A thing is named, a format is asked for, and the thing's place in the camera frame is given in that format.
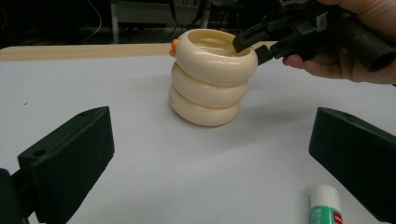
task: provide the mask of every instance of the finger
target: finger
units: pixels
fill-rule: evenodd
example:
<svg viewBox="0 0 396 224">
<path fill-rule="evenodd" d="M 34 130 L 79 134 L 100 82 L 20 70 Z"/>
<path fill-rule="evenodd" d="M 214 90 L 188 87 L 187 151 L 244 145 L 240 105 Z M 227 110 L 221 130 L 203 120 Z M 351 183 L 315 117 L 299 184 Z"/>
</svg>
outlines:
<svg viewBox="0 0 396 224">
<path fill-rule="evenodd" d="M 314 61 L 316 63 L 338 63 L 338 57 L 335 52 L 320 53 L 310 61 Z"/>
<path fill-rule="evenodd" d="M 396 62 L 377 72 L 356 73 L 359 80 L 376 84 L 396 84 Z"/>
<path fill-rule="evenodd" d="M 353 82 L 364 81 L 363 74 L 368 73 L 368 71 L 346 49 L 338 49 L 338 59 L 342 79 L 348 79 Z"/>
<path fill-rule="evenodd" d="M 333 79 L 342 79 L 341 68 L 339 64 L 317 63 L 314 61 L 304 62 L 304 69 L 315 77 L 326 77 Z"/>
<path fill-rule="evenodd" d="M 304 61 L 300 55 L 290 55 L 289 57 L 284 58 L 283 64 L 294 67 L 294 68 L 298 68 L 298 69 L 304 68 Z"/>
</svg>

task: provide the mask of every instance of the white table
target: white table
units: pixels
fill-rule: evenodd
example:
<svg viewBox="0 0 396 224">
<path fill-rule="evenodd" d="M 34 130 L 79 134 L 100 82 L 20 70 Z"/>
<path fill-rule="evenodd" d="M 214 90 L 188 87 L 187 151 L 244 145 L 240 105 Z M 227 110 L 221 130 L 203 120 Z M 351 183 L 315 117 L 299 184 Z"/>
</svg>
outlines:
<svg viewBox="0 0 396 224">
<path fill-rule="evenodd" d="M 239 115 L 218 128 L 167 102 L 169 56 L 0 63 L 0 167 L 77 113 L 110 107 L 115 157 L 69 223 L 309 223 L 310 185 L 341 196 L 345 223 L 380 223 L 308 144 L 319 106 L 396 133 L 396 88 L 261 65 Z M 31 223 L 36 223 L 31 216 Z"/>
</svg>

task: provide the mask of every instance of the cream stacking ring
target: cream stacking ring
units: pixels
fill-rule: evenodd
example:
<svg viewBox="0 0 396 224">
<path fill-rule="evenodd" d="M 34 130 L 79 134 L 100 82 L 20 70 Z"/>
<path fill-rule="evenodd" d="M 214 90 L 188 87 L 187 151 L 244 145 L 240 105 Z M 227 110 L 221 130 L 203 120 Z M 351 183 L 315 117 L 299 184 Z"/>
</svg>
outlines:
<svg viewBox="0 0 396 224">
<path fill-rule="evenodd" d="M 233 35 L 207 29 L 191 30 L 173 42 L 169 102 L 184 119 L 220 126 L 238 113 L 248 79 L 258 62 L 253 49 L 236 53 Z"/>
<path fill-rule="evenodd" d="M 246 82 L 257 68 L 253 49 L 239 53 L 233 48 L 234 35 L 217 30 L 191 30 L 178 38 L 177 64 L 190 76 L 216 85 Z"/>
</svg>

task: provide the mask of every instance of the hand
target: hand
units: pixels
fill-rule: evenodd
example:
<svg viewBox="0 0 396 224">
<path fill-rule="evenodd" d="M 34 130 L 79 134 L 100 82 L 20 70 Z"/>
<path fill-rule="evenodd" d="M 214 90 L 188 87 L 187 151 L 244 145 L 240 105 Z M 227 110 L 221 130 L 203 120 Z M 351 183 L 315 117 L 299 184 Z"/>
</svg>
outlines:
<svg viewBox="0 0 396 224">
<path fill-rule="evenodd" d="M 318 0 L 323 5 L 338 5 L 357 15 L 367 28 L 396 45 L 395 0 Z M 317 77 L 342 78 L 354 82 L 396 84 L 396 61 L 388 67 L 368 72 L 342 47 L 323 50 L 313 60 L 303 61 L 299 55 L 290 55 L 283 64 L 304 69 Z"/>
</svg>

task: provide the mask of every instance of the cable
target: cable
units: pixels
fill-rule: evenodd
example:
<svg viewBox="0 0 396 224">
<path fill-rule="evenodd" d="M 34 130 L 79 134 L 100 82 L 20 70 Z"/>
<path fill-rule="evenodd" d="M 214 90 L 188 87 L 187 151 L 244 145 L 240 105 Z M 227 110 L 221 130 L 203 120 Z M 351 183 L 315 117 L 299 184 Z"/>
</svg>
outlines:
<svg viewBox="0 0 396 224">
<path fill-rule="evenodd" d="M 187 28 L 187 30 L 190 30 L 190 28 L 204 16 L 204 10 L 205 10 L 205 5 L 206 5 L 207 1 L 208 0 L 201 0 L 200 4 L 198 6 L 198 11 L 197 11 L 195 18 L 188 25 L 182 25 L 177 22 L 177 15 L 176 15 L 176 11 L 175 11 L 175 1 L 169 0 L 168 4 L 171 9 L 171 14 L 172 14 L 172 17 L 173 17 L 175 23 L 181 28 Z"/>
<path fill-rule="evenodd" d="M 88 39 L 90 39 L 93 35 L 95 35 L 96 33 L 98 33 L 98 31 L 102 28 L 102 17 L 100 16 L 100 13 L 98 11 L 98 9 L 96 9 L 96 7 L 93 5 L 93 3 L 91 3 L 90 0 L 87 0 L 88 4 L 91 5 L 91 7 L 95 10 L 96 14 L 98 14 L 99 17 L 99 27 L 92 33 L 90 34 L 87 38 L 85 38 L 83 41 L 87 41 Z"/>
<path fill-rule="evenodd" d="M 4 13 L 4 22 L 1 25 L 1 30 L 4 30 L 4 28 L 6 27 L 7 21 L 8 21 L 8 15 L 5 9 L 3 9 L 2 7 L 0 7 L 0 9 L 2 10 L 2 12 Z"/>
<path fill-rule="evenodd" d="M 173 31 L 166 38 L 163 39 L 162 43 L 164 43 L 175 32 L 177 27 L 178 27 L 178 24 L 176 24 L 175 29 L 173 29 Z"/>
</svg>

